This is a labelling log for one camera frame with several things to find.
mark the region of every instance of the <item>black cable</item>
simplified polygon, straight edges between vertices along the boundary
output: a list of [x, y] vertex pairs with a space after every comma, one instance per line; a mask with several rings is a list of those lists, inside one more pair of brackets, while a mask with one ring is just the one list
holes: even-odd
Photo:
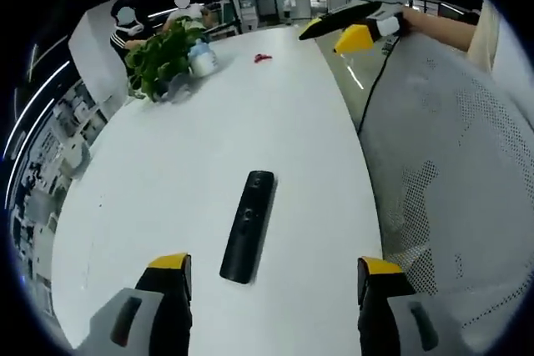
[[380, 81], [380, 78], [382, 77], [382, 74], [384, 73], [385, 66], [387, 65], [387, 61], [389, 60], [391, 54], [395, 50], [395, 46], [397, 46], [397, 43], [399, 42], [400, 39], [401, 39], [401, 36], [399, 35], [397, 39], [393, 42], [393, 45], [391, 46], [391, 50], [388, 53], [388, 55], [385, 57], [384, 63], [382, 64], [382, 68], [378, 72], [378, 75], [376, 76], [376, 79], [373, 82], [373, 85], [370, 87], [369, 96], [367, 97], [367, 102], [365, 103], [364, 112], [361, 115], [360, 126], [358, 126], [358, 129], [356, 131], [358, 135], [360, 135], [361, 127], [364, 125], [365, 115], [367, 114], [367, 108], [369, 107], [369, 102], [370, 102], [371, 97], [373, 96], [373, 92], [375, 91], [376, 84]]

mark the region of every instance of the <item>green plant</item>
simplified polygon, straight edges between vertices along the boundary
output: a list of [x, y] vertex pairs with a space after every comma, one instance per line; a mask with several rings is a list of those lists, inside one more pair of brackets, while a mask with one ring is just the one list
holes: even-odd
[[189, 72], [189, 50], [203, 37], [203, 29], [191, 28], [191, 25], [191, 18], [178, 18], [167, 32], [154, 35], [128, 53], [126, 65], [132, 71], [130, 94], [136, 96], [140, 89], [154, 101], [155, 95], [164, 94], [165, 84], [174, 76]]

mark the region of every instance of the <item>desk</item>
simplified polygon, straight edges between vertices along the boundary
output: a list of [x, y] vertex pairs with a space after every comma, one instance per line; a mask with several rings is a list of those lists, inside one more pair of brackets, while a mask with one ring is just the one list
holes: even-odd
[[[136, 100], [63, 205], [53, 304], [74, 347], [150, 261], [193, 257], [189, 354], [360, 354], [356, 259], [380, 257], [355, 129], [314, 41], [276, 28], [213, 44], [222, 71], [181, 104]], [[273, 57], [254, 64], [256, 53]], [[247, 174], [278, 188], [253, 285], [219, 276]]]

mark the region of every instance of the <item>gray mesh chair back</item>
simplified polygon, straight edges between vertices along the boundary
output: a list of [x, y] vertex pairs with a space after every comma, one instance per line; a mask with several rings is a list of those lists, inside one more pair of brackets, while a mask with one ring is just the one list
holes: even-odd
[[501, 335], [534, 278], [532, 123], [461, 54], [414, 34], [391, 54], [360, 130], [385, 259], [473, 352]]

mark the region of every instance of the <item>black remote control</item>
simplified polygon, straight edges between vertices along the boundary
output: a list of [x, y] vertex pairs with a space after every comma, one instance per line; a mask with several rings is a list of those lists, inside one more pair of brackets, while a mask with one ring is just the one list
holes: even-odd
[[236, 283], [248, 283], [252, 279], [274, 189], [274, 174], [250, 172], [220, 266], [221, 277]]

